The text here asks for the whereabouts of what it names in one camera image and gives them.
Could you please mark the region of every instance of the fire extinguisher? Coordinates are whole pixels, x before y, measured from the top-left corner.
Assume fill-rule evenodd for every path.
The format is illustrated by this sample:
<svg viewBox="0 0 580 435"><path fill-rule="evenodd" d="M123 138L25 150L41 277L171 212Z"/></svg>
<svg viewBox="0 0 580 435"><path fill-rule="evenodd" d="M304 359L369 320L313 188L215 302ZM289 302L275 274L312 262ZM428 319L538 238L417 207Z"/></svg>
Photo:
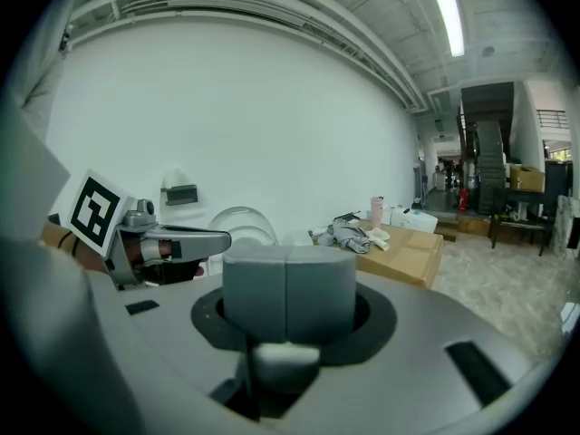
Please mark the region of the fire extinguisher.
<svg viewBox="0 0 580 435"><path fill-rule="evenodd" d="M468 208L468 190L462 188L459 191L459 211L465 211Z"/></svg>

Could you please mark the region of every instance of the black railing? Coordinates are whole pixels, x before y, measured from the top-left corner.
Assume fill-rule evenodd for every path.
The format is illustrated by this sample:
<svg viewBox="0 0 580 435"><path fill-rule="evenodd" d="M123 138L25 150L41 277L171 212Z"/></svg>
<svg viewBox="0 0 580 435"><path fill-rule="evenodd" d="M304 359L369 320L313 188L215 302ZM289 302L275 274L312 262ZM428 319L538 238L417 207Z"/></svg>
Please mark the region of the black railing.
<svg viewBox="0 0 580 435"><path fill-rule="evenodd" d="M570 129L565 111L537 110L540 126L550 129Z"/></svg>

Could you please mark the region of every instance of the ceiling light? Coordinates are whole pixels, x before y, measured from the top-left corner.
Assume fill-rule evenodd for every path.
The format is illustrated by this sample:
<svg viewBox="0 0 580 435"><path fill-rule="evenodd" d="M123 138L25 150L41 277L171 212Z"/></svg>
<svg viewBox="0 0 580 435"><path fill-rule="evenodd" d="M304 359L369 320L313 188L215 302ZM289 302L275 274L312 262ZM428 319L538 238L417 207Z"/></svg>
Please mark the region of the ceiling light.
<svg viewBox="0 0 580 435"><path fill-rule="evenodd" d="M451 48L451 56L461 56L465 54L463 46L463 31L461 30L461 18L459 18L459 9L456 0L437 0L447 37Z"/></svg>

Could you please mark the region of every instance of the cardboard box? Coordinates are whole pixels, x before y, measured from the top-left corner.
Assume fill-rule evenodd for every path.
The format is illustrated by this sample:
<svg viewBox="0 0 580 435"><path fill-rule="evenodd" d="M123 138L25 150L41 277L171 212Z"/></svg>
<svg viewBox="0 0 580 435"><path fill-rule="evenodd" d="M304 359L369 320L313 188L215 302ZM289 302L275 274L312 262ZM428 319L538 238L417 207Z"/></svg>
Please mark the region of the cardboard box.
<svg viewBox="0 0 580 435"><path fill-rule="evenodd" d="M544 173L531 166L509 166L509 186L512 189L544 193Z"/></svg>
<svg viewBox="0 0 580 435"><path fill-rule="evenodd" d="M364 230L372 227L371 222L366 220L361 220L360 226ZM356 255L356 269L430 288L439 270L443 237L403 227L381 225L381 229L391 236L389 249L382 251L371 244L367 253Z"/></svg>

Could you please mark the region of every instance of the pink bottle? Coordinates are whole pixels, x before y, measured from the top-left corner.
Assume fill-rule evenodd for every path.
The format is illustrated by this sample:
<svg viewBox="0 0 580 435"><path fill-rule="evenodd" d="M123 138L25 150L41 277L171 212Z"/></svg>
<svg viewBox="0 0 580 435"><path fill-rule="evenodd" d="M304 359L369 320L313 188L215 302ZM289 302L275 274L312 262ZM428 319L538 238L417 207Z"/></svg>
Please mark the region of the pink bottle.
<svg viewBox="0 0 580 435"><path fill-rule="evenodd" d="M371 198L372 228L380 228L382 220L382 197Z"/></svg>

